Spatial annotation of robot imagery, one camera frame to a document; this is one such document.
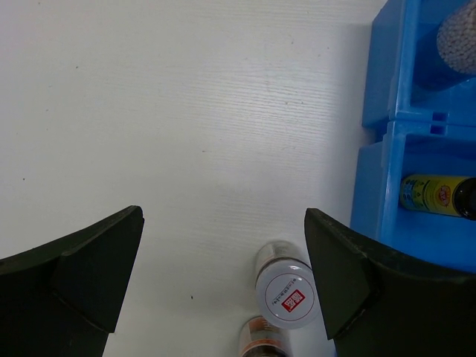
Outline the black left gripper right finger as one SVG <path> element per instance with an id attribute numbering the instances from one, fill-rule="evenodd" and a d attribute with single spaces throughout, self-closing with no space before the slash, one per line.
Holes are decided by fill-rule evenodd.
<path id="1" fill-rule="evenodd" d="M 475 275 L 428 263 L 316 208 L 304 219 L 324 325 L 339 356 L 473 356 Z"/>

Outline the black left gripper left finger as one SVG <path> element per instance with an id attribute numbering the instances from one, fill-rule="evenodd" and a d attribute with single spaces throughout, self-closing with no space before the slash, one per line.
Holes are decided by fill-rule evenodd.
<path id="1" fill-rule="evenodd" d="M 143 228 L 143 211 L 132 205 L 1 260 L 1 355 L 101 356 Z"/>

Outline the white-lid red-label spice jar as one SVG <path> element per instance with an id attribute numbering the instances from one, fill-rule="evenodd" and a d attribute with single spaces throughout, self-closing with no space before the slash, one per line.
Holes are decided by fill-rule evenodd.
<path id="1" fill-rule="evenodd" d="M 300 329 L 320 312 L 311 266 L 295 244 L 265 244 L 256 255 L 255 275 L 257 305 L 270 324 Z"/>

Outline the yellow-label dark bottle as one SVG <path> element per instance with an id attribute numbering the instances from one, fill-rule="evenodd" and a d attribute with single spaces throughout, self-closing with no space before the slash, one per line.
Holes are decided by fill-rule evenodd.
<path id="1" fill-rule="evenodd" d="M 399 203 L 407 210 L 475 220 L 475 177 L 407 176 L 400 184 Z"/>

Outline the silver-lid blue-label spice jar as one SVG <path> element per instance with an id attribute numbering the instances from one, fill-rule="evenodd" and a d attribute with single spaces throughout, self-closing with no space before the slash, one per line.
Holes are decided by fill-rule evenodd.
<path id="1" fill-rule="evenodd" d="M 420 39 L 414 82 L 443 91 L 475 77 L 475 2 L 468 1 Z"/>

